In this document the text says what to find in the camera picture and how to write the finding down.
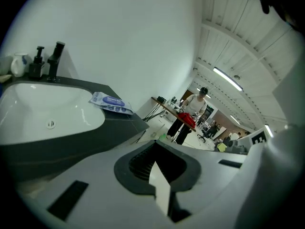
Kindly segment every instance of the sink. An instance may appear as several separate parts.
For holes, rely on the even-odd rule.
[[[0,145],[33,142],[94,130],[104,112],[88,103],[87,90],[55,84],[17,83],[0,98]]]

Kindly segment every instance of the black faucet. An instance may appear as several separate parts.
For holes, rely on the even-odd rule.
[[[53,54],[48,58],[48,63],[50,64],[48,81],[56,81],[57,68],[64,46],[65,44],[63,42],[57,42]]]

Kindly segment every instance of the red cloth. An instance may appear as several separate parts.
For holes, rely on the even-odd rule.
[[[195,121],[192,119],[189,113],[179,113],[178,116],[183,119],[192,128],[195,128]]]

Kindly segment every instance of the black soap dispenser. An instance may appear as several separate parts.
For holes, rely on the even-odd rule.
[[[40,79],[42,77],[42,69],[44,67],[44,61],[42,61],[41,56],[42,49],[44,49],[44,47],[37,47],[37,55],[34,57],[34,61],[29,65],[29,78]]]

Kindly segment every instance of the fluorescent light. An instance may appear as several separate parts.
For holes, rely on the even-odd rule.
[[[234,119],[240,125],[240,123],[232,115],[230,115],[230,116],[231,116],[232,119]]]
[[[226,79],[231,85],[233,85],[238,91],[242,91],[243,89],[241,88],[241,86],[239,84],[237,84],[232,78],[230,78],[228,75],[226,75],[224,72],[222,72],[221,70],[219,70],[218,68],[214,68],[213,69],[214,72],[216,72],[217,74],[219,74],[221,77],[223,77],[224,79]]]
[[[272,132],[271,132],[271,129],[270,129],[269,125],[265,125],[265,127],[266,127],[266,129],[267,129],[267,131],[268,131],[270,137],[273,137],[273,134],[272,134]]]

